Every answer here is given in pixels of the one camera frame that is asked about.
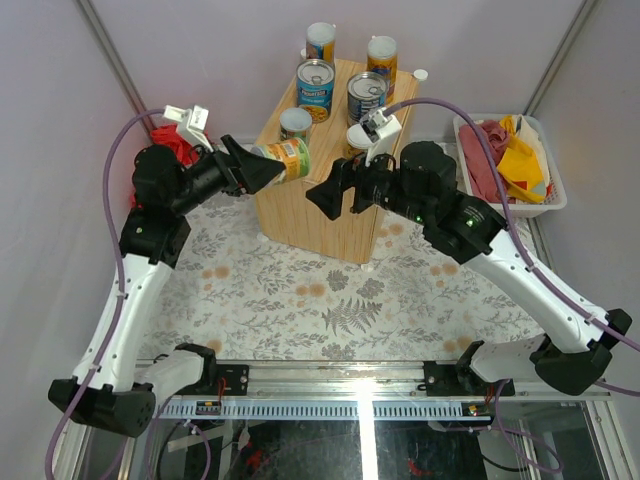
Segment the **short yellow silver-top can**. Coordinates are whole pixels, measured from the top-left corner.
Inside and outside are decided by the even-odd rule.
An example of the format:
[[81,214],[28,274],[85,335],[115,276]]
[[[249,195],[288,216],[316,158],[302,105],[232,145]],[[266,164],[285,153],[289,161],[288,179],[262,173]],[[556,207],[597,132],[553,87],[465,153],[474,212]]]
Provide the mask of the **short yellow silver-top can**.
[[311,172],[311,155],[301,138],[294,137],[278,143],[255,145],[250,152],[284,164],[285,170],[276,176],[269,186],[298,180]]

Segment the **dark blue soup can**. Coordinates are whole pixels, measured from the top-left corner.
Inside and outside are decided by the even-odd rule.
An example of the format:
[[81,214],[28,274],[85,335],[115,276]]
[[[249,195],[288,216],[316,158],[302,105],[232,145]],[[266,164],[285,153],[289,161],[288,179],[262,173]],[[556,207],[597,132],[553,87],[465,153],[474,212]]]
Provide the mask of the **dark blue soup can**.
[[347,114],[350,126],[358,123],[370,110],[386,102],[388,82],[376,72],[353,75],[347,82]]

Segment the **Progresso chicken noodle can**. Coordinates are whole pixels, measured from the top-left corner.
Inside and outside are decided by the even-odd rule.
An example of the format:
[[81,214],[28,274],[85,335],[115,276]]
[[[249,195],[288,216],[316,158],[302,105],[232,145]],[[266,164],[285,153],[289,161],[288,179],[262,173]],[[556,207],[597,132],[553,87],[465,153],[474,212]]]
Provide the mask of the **Progresso chicken noodle can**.
[[335,82],[334,66],[324,60],[308,59],[296,69],[296,103],[322,123],[331,115]]

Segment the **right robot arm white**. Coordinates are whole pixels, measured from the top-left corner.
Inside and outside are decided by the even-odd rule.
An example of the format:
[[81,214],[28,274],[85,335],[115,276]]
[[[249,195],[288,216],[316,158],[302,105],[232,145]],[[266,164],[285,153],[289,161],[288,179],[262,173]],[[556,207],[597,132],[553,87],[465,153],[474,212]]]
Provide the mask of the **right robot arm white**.
[[603,378],[631,317],[588,302],[529,251],[519,251],[505,218],[458,190],[456,163],[439,145],[413,142],[398,158],[338,159],[306,197],[335,220],[347,190],[354,192],[352,213],[378,206],[421,226],[434,249],[497,285],[542,328],[542,334],[521,341],[472,343],[456,365],[463,392],[478,394],[503,380],[539,379],[578,396]]

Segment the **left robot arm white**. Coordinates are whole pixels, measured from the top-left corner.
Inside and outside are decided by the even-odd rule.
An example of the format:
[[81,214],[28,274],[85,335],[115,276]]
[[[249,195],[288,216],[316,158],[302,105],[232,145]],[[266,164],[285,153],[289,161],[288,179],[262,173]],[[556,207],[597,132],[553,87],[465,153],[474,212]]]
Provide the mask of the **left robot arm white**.
[[229,135],[222,143],[223,150],[197,146],[199,158],[190,167],[163,145],[135,157],[136,205],[116,243],[111,292],[80,364],[48,392],[75,423],[136,438],[173,395],[184,389],[204,395],[217,387],[216,357],[208,347],[180,344],[142,372],[136,361],[152,310],[190,234],[187,213],[220,192],[255,194],[286,171],[283,162],[247,151]]

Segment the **fruit can silver bottom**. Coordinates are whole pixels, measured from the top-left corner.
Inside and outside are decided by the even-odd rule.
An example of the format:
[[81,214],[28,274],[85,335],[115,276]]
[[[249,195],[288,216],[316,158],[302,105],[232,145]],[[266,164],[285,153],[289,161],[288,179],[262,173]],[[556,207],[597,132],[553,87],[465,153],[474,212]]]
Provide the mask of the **fruit can silver bottom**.
[[360,124],[355,124],[347,130],[344,157],[346,159],[352,159],[361,153],[366,153],[371,145],[372,141],[365,133],[363,127]]

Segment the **small green white-lid can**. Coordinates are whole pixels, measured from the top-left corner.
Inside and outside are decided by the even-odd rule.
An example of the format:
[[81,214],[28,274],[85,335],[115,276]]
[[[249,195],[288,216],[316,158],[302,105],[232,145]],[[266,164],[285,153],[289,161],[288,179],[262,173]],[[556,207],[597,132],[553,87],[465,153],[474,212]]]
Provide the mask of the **small green white-lid can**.
[[309,145],[312,125],[312,117],[305,109],[285,109],[279,117],[279,139],[285,141],[298,138]]

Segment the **tall yellow congee can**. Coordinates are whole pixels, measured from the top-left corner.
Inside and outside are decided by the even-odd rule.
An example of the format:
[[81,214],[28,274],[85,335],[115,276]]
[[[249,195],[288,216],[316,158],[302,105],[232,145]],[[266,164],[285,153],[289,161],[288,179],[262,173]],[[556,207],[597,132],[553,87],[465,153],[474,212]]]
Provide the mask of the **tall yellow congee can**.
[[394,99],[398,64],[398,45],[389,36],[374,36],[367,45],[367,69],[378,73],[387,82],[386,103]]

